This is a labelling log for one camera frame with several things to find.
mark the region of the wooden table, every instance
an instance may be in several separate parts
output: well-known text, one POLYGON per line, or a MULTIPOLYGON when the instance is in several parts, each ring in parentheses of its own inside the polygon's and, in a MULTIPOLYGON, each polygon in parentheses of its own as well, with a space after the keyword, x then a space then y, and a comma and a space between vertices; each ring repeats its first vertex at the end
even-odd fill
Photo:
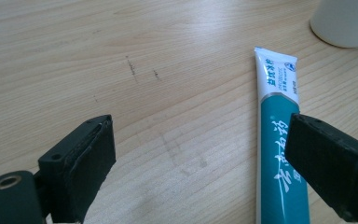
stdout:
MULTIPOLYGON (((302 113, 358 139, 358 49, 318 1, 0 1, 0 175, 112 114, 117 163, 85 223, 254 223, 254 47, 298 57, 302 113)), ((309 188, 311 223, 342 223, 309 188)))

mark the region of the tabletop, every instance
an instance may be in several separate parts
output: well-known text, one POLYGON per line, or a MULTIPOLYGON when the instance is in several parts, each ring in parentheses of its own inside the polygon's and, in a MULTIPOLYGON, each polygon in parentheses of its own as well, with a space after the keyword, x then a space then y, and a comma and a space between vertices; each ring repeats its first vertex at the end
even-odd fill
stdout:
MULTIPOLYGON (((0 175, 111 114, 85 223, 255 223, 255 46, 296 56, 301 112, 358 139, 358 49, 313 34, 317 4, 0 0, 0 175)), ((311 223, 344 222, 309 201, 311 223)))

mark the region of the white cup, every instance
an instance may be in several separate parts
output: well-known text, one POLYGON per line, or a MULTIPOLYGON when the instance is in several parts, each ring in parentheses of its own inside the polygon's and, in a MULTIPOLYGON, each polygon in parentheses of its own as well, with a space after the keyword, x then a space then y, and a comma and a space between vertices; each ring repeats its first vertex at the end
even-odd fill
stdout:
POLYGON ((358 0, 321 0, 310 27, 323 41, 342 48, 358 47, 358 0))

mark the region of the toothpaste tube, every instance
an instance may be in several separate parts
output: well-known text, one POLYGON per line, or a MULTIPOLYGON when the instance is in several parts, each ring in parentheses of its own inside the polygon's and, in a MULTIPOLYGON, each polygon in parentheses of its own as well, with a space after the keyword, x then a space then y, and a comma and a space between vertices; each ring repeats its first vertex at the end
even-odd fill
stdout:
POLYGON ((258 88, 256 223, 310 223, 307 183, 284 157, 289 121, 299 113, 297 58, 255 48, 258 88))

